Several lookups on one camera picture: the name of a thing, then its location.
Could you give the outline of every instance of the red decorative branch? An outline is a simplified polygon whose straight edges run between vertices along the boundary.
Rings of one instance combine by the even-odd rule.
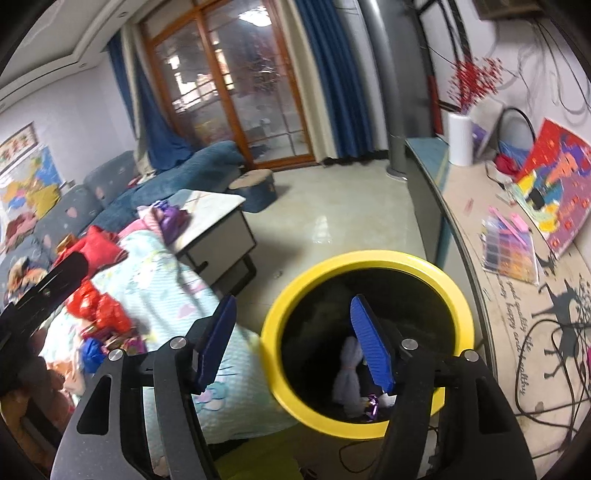
[[[481,98],[498,93],[497,86],[501,82],[502,62],[500,59],[484,58],[478,65],[474,61],[457,61],[456,71],[450,80],[448,94],[459,103],[462,113],[468,113],[472,105]]]

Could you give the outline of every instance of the white table top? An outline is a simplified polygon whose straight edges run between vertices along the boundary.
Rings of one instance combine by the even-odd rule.
[[[174,254],[180,252],[228,213],[237,209],[244,201],[245,198],[240,195],[194,190],[185,204],[181,206],[191,215],[189,224],[183,233],[168,246],[169,250]]]

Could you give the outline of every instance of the coffee table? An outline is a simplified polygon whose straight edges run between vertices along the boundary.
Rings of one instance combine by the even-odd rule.
[[[169,201],[191,214],[183,233],[169,245],[170,251],[210,286],[243,262],[247,273],[230,289],[230,293],[238,294],[256,275],[249,255],[256,240],[240,210],[245,199],[240,195],[181,190]]]

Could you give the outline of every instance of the yellow bin rim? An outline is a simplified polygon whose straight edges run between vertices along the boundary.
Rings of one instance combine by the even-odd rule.
[[[329,258],[295,278],[271,306],[261,332],[262,361],[269,388],[281,406],[304,425],[318,432],[352,440],[382,438],[388,422],[347,423],[314,411],[291,389],[283,371],[280,350],[285,324],[296,305],[309,292],[333,277],[366,268],[398,270],[425,282],[439,294],[450,310],[455,331],[454,355],[458,356],[464,350],[474,347],[474,324],[464,295],[442,270],[421,258],[390,250],[350,252]],[[436,389],[431,415],[443,407],[444,399],[445,389]]]

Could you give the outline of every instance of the color palette card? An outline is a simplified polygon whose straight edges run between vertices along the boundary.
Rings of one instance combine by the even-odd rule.
[[[482,267],[485,271],[537,285],[538,266],[531,232],[518,232],[523,245],[496,217],[484,221]]]

